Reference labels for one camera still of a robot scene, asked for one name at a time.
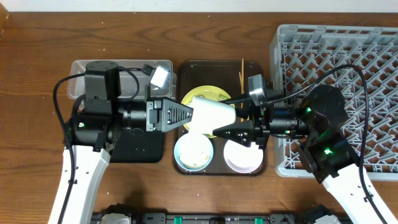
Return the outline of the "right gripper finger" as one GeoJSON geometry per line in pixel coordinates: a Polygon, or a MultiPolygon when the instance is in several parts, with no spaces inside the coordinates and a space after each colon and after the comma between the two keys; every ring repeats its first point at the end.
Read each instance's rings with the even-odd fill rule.
{"type": "Polygon", "coordinates": [[[237,123],[214,129],[212,135],[249,147],[255,141],[255,128],[251,121],[238,121],[237,123]]]}
{"type": "Polygon", "coordinates": [[[239,96],[235,96],[226,100],[221,101],[221,103],[227,104],[227,105],[243,105],[243,107],[250,107],[252,105],[252,99],[251,97],[244,93],[239,96]]]}

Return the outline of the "white cup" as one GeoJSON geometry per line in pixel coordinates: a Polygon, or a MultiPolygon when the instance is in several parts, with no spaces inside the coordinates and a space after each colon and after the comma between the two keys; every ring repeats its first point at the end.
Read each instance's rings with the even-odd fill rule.
{"type": "Polygon", "coordinates": [[[236,111],[231,105],[194,96],[190,106],[193,108],[189,133],[213,134],[213,130],[233,124],[236,111]]]}

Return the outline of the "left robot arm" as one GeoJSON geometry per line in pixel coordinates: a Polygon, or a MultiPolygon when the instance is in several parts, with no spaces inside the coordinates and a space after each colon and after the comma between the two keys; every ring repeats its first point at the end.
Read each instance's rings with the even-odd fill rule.
{"type": "Polygon", "coordinates": [[[111,162],[156,163],[163,155],[164,134],[192,120],[193,109],[167,97],[154,97],[169,71],[160,65],[127,68],[111,60],[86,65],[81,76],[85,93],[61,119],[64,135],[63,170],[50,223],[89,223],[101,179],[111,162]],[[144,97],[121,95],[121,72],[149,77],[138,85],[144,97]]]}

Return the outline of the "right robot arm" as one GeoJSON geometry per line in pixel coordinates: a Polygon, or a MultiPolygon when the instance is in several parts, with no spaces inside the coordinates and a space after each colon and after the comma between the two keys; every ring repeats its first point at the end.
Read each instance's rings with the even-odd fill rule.
{"type": "Polygon", "coordinates": [[[343,207],[353,223],[397,223],[397,218],[379,196],[366,169],[360,165],[341,126],[348,120],[345,99],[339,89],[315,87],[297,107],[276,106],[283,99],[279,90],[255,88],[247,95],[226,100],[242,104],[237,122],[212,134],[242,146],[265,149],[270,136],[304,139],[300,161],[343,207]]]}

